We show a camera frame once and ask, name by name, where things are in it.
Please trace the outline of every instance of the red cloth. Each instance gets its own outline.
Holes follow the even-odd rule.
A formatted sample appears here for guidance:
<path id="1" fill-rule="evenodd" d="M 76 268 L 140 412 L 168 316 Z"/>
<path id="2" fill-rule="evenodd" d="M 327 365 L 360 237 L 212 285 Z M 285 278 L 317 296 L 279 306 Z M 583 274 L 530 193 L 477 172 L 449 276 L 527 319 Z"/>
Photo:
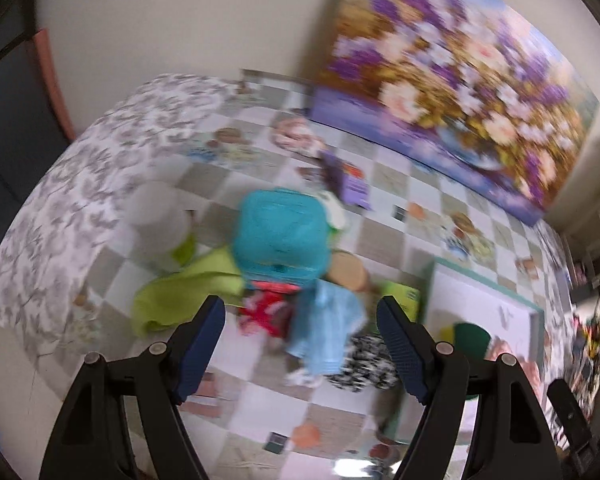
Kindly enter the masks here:
<path id="1" fill-rule="evenodd" d="M 286 307 L 284 294 L 270 290 L 259 290 L 244 300 L 242 316 L 238 320 L 243 333 L 252 334 L 264 329 L 273 337 L 284 337 L 283 326 L 274 322 L 274 314 Z"/>

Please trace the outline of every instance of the blue gripper pad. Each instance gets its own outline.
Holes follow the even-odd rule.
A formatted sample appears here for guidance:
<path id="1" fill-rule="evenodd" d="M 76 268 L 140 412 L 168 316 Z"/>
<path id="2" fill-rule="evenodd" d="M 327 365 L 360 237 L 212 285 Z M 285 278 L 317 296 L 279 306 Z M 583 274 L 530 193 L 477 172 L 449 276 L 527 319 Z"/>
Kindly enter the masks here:
<path id="1" fill-rule="evenodd" d="M 179 402 L 184 402 L 198 390 L 224 328 L 224 314 L 224 302 L 217 296 L 209 296 L 190 322 L 196 325 L 192 330 L 192 337 L 181 348 L 177 357 L 180 364 L 178 384 L 173 393 Z"/>
<path id="2" fill-rule="evenodd" d="M 395 303 L 395 308 L 391 308 L 389 300 Z M 407 393 L 416 397 L 421 404 L 426 404 L 430 397 L 430 391 L 425 382 L 426 364 L 423 357 L 427 358 L 427 356 L 421 357 L 418 354 L 407 336 L 404 322 L 417 326 L 409 321 L 392 296 L 387 296 L 379 301 L 376 323 L 398 376 Z"/>

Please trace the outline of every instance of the blue object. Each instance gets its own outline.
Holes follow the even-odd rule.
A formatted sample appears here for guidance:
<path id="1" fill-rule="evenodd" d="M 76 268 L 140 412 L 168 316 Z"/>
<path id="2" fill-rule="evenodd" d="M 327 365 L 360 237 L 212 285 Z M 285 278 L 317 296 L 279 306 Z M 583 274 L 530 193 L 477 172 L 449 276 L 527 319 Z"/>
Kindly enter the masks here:
<path id="1" fill-rule="evenodd" d="M 424 381 L 424 363 L 385 301 L 378 303 L 376 325 L 405 391 L 423 404 L 429 395 L 429 389 Z"/>
<path id="2" fill-rule="evenodd" d="M 174 391 L 180 402 L 184 402 L 187 397 L 198 390 L 224 328 L 224 302 L 217 296 L 215 299 L 213 298 L 211 296 L 206 298 L 205 303 L 213 301 L 213 304 L 206 313 L 206 317 L 201 318 L 203 319 L 202 325 L 191 341 L 191 345 L 184 352 L 180 362 L 178 385 Z M 196 317 L 205 316 L 204 307 L 203 304 Z"/>
<path id="3" fill-rule="evenodd" d="M 365 310 L 353 292 L 318 280 L 298 294 L 286 351 L 302 359 L 311 375 L 337 374 L 349 336 L 365 321 Z"/>
<path id="4" fill-rule="evenodd" d="M 289 189 L 259 190 L 242 202 L 233 245 L 248 281 L 306 287 L 329 265 L 329 227 L 320 202 Z"/>

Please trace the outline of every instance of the black device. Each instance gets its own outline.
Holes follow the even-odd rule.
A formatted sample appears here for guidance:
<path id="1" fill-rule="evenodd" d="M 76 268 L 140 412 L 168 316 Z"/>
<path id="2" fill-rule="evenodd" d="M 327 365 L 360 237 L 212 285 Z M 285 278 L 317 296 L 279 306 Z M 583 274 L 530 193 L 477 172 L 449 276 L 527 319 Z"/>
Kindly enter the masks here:
<path id="1" fill-rule="evenodd" d="M 224 316 L 222 300 L 209 296 L 167 343 L 154 343 L 138 357 L 107 362 L 95 352 L 87 354 L 51 433 L 40 480 L 139 478 L 123 396 L 138 399 L 158 480 L 208 480 L 177 406 L 198 389 Z M 462 480 L 600 480 L 600 446 L 564 381 L 554 381 L 548 391 L 573 450 L 560 463 L 540 405 L 515 357 L 503 354 L 495 362 L 478 361 L 449 343 L 436 343 L 390 296 L 378 303 L 377 322 L 405 390 L 426 407 L 394 479 L 442 480 L 464 399 L 479 394 Z M 17 480 L 4 459 L 2 479 Z"/>

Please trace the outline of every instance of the white flowers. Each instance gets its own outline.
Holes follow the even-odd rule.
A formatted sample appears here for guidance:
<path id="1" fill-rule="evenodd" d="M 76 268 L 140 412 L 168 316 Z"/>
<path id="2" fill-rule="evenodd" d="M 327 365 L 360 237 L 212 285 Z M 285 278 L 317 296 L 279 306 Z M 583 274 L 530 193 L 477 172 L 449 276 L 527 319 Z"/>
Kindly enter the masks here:
<path id="1" fill-rule="evenodd" d="M 429 43 L 437 43 L 442 40 L 440 31 L 435 27 L 435 25 L 431 25 L 429 22 L 420 22 L 418 23 L 417 27 L 418 34 L 423 40 L 428 41 Z"/>
<path id="2" fill-rule="evenodd" d="M 496 35 L 487 26 L 488 18 L 480 10 L 472 9 L 467 6 L 465 9 L 467 21 L 463 22 L 459 29 L 469 38 L 478 40 L 481 43 L 492 45 L 496 41 Z"/>
<path id="3" fill-rule="evenodd" d="M 407 54 L 406 59 L 420 70 L 428 70 L 432 61 L 429 53 L 424 50 L 417 51 L 415 55 Z"/>
<path id="4" fill-rule="evenodd" d="M 475 62 L 483 63 L 496 72 L 504 73 L 508 70 L 507 60 L 492 44 L 479 40 L 469 40 L 466 52 Z"/>
<path id="5" fill-rule="evenodd" d="M 555 131 L 555 128 L 549 121 L 545 121 L 542 125 L 542 130 L 549 136 Z"/>
<path id="6" fill-rule="evenodd" d="M 507 114 L 509 114 L 511 117 L 528 121 L 529 117 L 531 117 L 531 113 L 532 108 L 526 103 L 516 101 L 515 103 L 507 105 Z"/>
<path id="7" fill-rule="evenodd" d="M 518 136 L 513 123 L 505 116 L 495 112 L 491 112 L 490 117 L 491 119 L 482 122 L 482 126 L 487 130 L 491 139 L 501 146 L 511 144 Z"/>
<path id="8" fill-rule="evenodd" d="M 518 133 L 523 139 L 535 142 L 536 144 L 544 144 L 547 141 L 547 134 L 537 126 L 522 123 L 518 126 Z"/>
<path id="9" fill-rule="evenodd" d="M 547 150 L 538 153 L 540 158 L 540 180 L 546 186 L 555 179 L 555 161 Z"/>
<path id="10" fill-rule="evenodd" d="M 555 137 L 555 143 L 562 150 L 566 150 L 567 152 L 570 152 L 575 147 L 575 143 L 569 137 L 565 137 L 565 136 Z"/>
<path id="11" fill-rule="evenodd" d="M 384 83 L 380 91 L 380 102 L 394 117 L 414 123 L 426 111 L 416 103 L 419 93 L 411 83 Z"/>
<path id="12" fill-rule="evenodd" d="M 334 55 L 337 57 L 348 56 L 356 50 L 366 50 L 375 47 L 375 41 L 361 36 L 351 40 L 345 36 L 338 36 L 334 45 Z"/>
<path id="13" fill-rule="evenodd" d="M 461 63 L 459 65 L 459 69 L 462 80 L 469 86 L 473 86 L 480 81 L 480 72 L 478 72 L 474 67 L 467 65 L 467 63 Z"/>
<path id="14" fill-rule="evenodd" d="M 512 105 L 518 102 L 518 93 L 507 84 L 500 85 L 498 88 L 498 98 L 506 105 Z"/>
<path id="15" fill-rule="evenodd" d="M 433 45 L 429 49 L 429 55 L 434 63 L 439 66 L 447 66 L 454 62 L 453 54 L 438 44 Z"/>
<path id="16" fill-rule="evenodd" d="M 482 101 L 474 96 L 474 91 L 464 85 L 460 85 L 456 90 L 456 100 L 467 115 L 475 114 L 482 107 Z"/>
<path id="17" fill-rule="evenodd" d="M 445 27 L 452 29 L 454 23 L 456 22 L 456 19 L 454 18 L 453 14 L 448 10 L 438 10 L 437 12 L 438 16 L 440 16 L 440 19 L 442 20 L 442 23 L 445 24 Z"/>
<path id="18" fill-rule="evenodd" d="M 378 41 L 376 49 L 378 54 L 389 63 L 398 63 L 405 56 L 405 52 L 409 47 L 411 47 L 411 42 L 406 36 L 386 32 L 382 40 Z"/>
<path id="19" fill-rule="evenodd" d="M 516 79 L 522 79 L 525 74 L 525 69 L 522 68 L 520 65 L 516 65 L 513 69 L 513 75 L 516 77 Z"/>
<path id="20" fill-rule="evenodd" d="M 509 54 L 511 56 L 511 59 L 517 63 L 520 62 L 520 54 L 518 54 L 518 51 L 507 47 L 507 54 Z"/>
<path id="21" fill-rule="evenodd" d="M 529 184 L 526 182 L 524 178 L 520 178 L 520 183 L 518 184 L 518 190 L 527 198 L 533 198 L 534 196 L 531 194 L 531 190 L 529 189 Z"/>

